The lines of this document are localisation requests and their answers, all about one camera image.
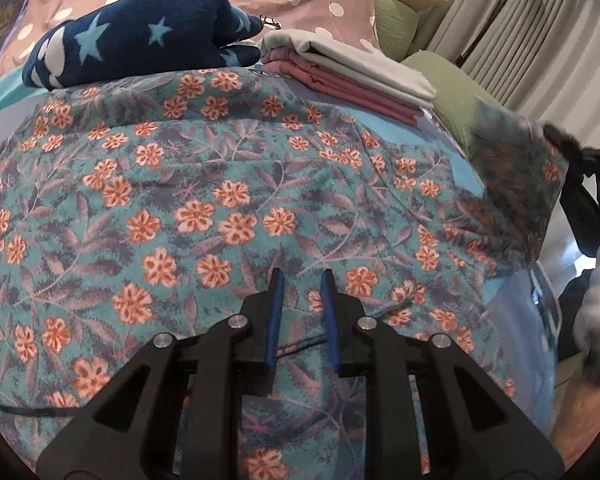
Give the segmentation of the grey pleated curtain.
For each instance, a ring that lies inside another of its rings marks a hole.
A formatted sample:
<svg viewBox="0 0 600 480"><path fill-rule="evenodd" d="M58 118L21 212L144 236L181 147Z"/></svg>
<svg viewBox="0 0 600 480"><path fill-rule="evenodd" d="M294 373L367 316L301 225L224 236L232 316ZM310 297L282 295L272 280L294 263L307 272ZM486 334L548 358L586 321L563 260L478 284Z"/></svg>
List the grey pleated curtain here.
<svg viewBox="0 0 600 480"><path fill-rule="evenodd" d="M420 18L413 51L454 62L498 0L448 0ZM462 70L504 106L600 148L600 0L508 0Z"/></svg>

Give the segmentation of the green pillow near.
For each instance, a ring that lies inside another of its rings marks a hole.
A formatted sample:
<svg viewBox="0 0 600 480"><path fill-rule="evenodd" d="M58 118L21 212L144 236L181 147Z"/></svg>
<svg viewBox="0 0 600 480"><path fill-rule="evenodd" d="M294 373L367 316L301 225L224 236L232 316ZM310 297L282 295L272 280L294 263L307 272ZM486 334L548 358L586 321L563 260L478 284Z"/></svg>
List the green pillow near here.
<svg viewBox="0 0 600 480"><path fill-rule="evenodd" d="M420 50L401 64L421 73L434 87L437 92L434 114L464 153L471 157L475 153L472 127L476 103L487 102L502 110L504 106L460 68L434 52Z"/></svg>

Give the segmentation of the green pillow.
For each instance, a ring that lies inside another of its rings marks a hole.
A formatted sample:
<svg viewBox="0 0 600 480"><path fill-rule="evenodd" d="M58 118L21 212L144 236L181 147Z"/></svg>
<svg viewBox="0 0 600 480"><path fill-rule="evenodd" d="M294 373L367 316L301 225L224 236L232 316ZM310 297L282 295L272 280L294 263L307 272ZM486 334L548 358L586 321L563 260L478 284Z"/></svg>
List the green pillow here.
<svg viewBox="0 0 600 480"><path fill-rule="evenodd" d="M475 153L472 127L476 103L487 102L502 110L504 106L460 68L434 52L420 50L401 64L421 73L434 87L437 92L434 114L464 153L471 157Z"/></svg>
<svg viewBox="0 0 600 480"><path fill-rule="evenodd" d="M374 0L374 8L380 50L402 62L416 35L419 14L399 0Z"/></svg>

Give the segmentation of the green pillow far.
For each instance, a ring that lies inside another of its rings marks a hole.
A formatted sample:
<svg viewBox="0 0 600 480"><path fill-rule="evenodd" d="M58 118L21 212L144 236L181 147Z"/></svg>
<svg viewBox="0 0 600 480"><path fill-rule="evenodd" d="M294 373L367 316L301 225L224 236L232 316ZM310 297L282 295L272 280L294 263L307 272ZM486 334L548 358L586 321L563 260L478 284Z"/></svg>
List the green pillow far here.
<svg viewBox="0 0 600 480"><path fill-rule="evenodd" d="M416 35L419 14L399 0L374 0L374 8L380 50L402 62Z"/></svg>

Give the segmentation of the folded white garment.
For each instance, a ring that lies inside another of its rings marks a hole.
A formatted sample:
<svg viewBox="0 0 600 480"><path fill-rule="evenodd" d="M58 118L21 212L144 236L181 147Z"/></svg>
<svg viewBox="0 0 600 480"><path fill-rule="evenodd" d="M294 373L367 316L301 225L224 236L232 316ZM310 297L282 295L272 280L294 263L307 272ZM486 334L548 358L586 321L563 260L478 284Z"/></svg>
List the folded white garment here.
<svg viewBox="0 0 600 480"><path fill-rule="evenodd" d="M430 110L434 107L437 91L423 74L387 58L366 40L360 50L325 35L299 29L272 30L262 38L262 54L279 48L288 48L308 62L403 103Z"/></svg>

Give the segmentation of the folded pink garment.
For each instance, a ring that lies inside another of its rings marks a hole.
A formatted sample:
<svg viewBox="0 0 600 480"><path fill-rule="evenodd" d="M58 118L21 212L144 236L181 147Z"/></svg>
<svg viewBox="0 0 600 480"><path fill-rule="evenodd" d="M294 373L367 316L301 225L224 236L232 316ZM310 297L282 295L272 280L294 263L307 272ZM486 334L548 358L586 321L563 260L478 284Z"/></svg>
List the folded pink garment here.
<svg viewBox="0 0 600 480"><path fill-rule="evenodd" d="M326 96L368 108L407 125L416 125L416 119L424 114L422 108L415 104L401 102L350 77L312 63L287 47L268 52L262 60L262 70L291 76Z"/></svg>

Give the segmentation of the navy star fleece garment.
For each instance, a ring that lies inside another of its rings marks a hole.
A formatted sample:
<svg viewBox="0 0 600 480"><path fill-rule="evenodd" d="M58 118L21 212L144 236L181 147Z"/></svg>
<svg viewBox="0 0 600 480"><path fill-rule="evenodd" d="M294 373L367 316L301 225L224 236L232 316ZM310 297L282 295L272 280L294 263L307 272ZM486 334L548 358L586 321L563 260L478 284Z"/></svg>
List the navy star fleece garment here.
<svg viewBox="0 0 600 480"><path fill-rule="evenodd" d="M230 0L118 0L62 22L22 69L27 87L54 90L131 76L248 67L263 21Z"/></svg>

